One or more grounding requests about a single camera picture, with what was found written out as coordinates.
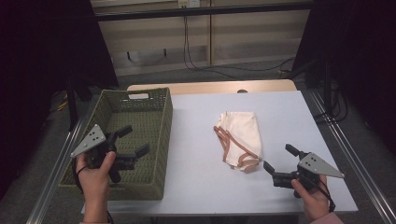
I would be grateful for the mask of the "white table mat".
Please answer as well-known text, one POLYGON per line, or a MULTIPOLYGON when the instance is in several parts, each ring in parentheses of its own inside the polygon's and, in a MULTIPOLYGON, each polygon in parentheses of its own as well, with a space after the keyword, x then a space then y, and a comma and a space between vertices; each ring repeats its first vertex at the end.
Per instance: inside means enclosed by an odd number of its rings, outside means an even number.
POLYGON ((291 144, 334 159, 298 91, 175 95, 164 195, 159 201, 111 201, 112 216, 231 216, 299 213, 292 190, 276 188, 262 168, 245 174, 223 162, 213 131, 223 112, 256 115, 265 161, 277 171, 295 170, 291 144))

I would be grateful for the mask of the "black horizontal bar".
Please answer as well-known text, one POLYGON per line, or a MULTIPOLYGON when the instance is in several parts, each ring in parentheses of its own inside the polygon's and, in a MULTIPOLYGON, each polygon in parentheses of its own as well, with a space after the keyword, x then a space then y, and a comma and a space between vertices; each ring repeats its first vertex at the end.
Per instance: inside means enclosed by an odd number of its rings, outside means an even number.
POLYGON ((222 14, 238 14, 249 12, 273 12, 273 11, 292 11, 311 9, 315 6, 314 2, 297 2, 297 3, 278 3, 249 6, 231 6, 231 7, 195 7, 195 8, 176 8, 160 9, 135 12, 120 13, 98 13, 94 17, 97 21, 124 21, 124 20, 142 20, 142 19, 159 19, 189 16, 207 16, 222 14))

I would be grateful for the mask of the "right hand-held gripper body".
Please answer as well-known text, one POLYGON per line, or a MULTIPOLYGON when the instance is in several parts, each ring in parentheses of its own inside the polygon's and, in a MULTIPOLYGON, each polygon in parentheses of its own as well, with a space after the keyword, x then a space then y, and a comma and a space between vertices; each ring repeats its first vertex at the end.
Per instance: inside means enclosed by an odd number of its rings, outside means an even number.
POLYGON ((280 173, 272 169, 272 179, 275 187, 292 189, 291 180, 298 179, 309 191, 318 186, 320 175, 344 178, 345 175, 323 160, 315 153, 300 150, 290 150, 290 154, 299 158, 297 170, 291 173, 280 173))

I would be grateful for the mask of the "black metal stand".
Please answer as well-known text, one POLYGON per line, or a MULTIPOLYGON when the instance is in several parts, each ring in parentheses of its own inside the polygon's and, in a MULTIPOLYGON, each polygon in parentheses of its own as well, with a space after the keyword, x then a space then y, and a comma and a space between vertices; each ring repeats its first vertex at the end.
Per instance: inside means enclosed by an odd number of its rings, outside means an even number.
POLYGON ((69 130, 72 131, 78 122, 78 112, 76 106, 76 97, 73 85, 73 77, 69 76, 66 82, 67 103, 69 108, 70 125, 69 130))

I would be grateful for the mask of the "person's left hand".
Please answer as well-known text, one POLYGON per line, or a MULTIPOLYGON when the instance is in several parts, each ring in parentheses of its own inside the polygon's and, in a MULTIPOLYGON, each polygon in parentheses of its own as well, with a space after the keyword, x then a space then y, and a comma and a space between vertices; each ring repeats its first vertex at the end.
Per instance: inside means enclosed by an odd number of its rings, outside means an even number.
POLYGON ((98 169, 88 167, 85 154, 77 156, 78 180, 82 187, 86 204, 105 203, 109 194, 108 173, 116 154, 108 152, 98 169))

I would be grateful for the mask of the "aluminium rail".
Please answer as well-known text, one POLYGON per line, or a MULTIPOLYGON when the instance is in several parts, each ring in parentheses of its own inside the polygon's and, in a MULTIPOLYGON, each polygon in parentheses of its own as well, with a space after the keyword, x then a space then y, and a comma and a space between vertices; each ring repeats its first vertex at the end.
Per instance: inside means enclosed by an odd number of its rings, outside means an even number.
POLYGON ((41 193, 35 202, 35 205, 28 217, 26 224, 42 224, 50 202, 55 194, 61 175, 66 169, 67 163, 70 159, 71 148, 77 141, 82 126, 82 120, 79 119, 74 127, 68 132, 64 141, 63 147, 59 153, 57 161, 55 162, 49 178, 47 179, 41 193))
POLYGON ((389 201, 386 199, 382 190, 375 183, 373 178, 370 176, 359 156, 355 152, 353 146, 349 143, 347 137, 342 131, 337 121, 332 118, 329 113, 325 110, 324 100, 316 92, 311 93, 311 97, 315 102, 319 112, 321 113, 327 127, 335 137, 339 147, 345 154, 351 168, 354 170, 355 175, 361 182, 364 190, 368 194, 368 198, 373 203, 375 210, 381 216, 385 224, 396 224, 396 213, 393 211, 389 201))

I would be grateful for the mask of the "white underwear with brown trim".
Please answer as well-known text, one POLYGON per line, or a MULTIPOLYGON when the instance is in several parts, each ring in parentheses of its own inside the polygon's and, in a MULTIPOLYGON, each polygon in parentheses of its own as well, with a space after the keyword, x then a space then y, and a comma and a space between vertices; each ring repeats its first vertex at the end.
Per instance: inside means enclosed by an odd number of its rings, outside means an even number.
POLYGON ((262 160, 262 140, 254 112, 224 112, 213 127, 223 148, 222 161, 250 173, 262 160))

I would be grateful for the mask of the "person's right hand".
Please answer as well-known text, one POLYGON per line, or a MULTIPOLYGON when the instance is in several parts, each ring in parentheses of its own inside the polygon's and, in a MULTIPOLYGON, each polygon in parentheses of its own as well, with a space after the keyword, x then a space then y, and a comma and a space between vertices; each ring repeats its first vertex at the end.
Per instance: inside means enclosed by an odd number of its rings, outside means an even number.
POLYGON ((304 214, 309 223, 329 214, 329 200, 322 192, 318 189, 307 191, 297 179, 291 184, 304 202, 304 214))

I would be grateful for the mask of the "white wall socket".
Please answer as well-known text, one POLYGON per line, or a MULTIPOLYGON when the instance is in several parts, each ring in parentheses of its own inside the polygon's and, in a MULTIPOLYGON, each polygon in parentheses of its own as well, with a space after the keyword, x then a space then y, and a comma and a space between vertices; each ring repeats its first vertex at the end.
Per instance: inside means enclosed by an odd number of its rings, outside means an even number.
POLYGON ((200 7, 200 0, 177 0, 179 8, 200 7))

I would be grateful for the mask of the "green woven basket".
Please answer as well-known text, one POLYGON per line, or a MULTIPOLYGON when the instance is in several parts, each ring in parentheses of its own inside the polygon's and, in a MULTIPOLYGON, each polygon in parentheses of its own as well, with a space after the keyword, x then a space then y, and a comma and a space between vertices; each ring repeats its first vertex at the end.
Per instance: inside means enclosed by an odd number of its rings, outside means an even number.
POLYGON ((111 201, 158 201, 163 197, 173 105, 167 88, 142 91, 104 90, 96 103, 83 135, 94 126, 111 134, 130 125, 131 133, 115 142, 119 155, 132 155, 149 145, 149 153, 133 170, 118 172, 120 181, 111 181, 111 201))

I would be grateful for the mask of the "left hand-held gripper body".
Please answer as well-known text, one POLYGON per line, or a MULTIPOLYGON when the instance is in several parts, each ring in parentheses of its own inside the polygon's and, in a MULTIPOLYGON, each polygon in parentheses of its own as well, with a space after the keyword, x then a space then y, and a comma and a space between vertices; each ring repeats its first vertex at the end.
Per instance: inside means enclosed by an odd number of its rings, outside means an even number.
POLYGON ((120 171, 133 170, 137 162, 136 155, 119 154, 117 152, 116 141, 119 138, 114 133, 104 133, 98 124, 86 134, 77 148, 71 153, 71 158, 76 158, 80 154, 88 154, 88 167, 91 169, 99 168, 108 152, 116 153, 116 159, 109 170, 109 176, 113 183, 120 183, 120 171))

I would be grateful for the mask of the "dark curtain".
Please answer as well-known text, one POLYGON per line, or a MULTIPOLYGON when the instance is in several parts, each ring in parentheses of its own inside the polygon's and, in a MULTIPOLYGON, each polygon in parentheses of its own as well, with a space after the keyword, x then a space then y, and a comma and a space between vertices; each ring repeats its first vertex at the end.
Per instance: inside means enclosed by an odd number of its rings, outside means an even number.
POLYGON ((293 67, 328 71, 396 154, 396 0, 310 0, 293 67))
POLYGON ((32 156, 57 91, 119 85, 91 0, 0 0, 0 201, 32 156))

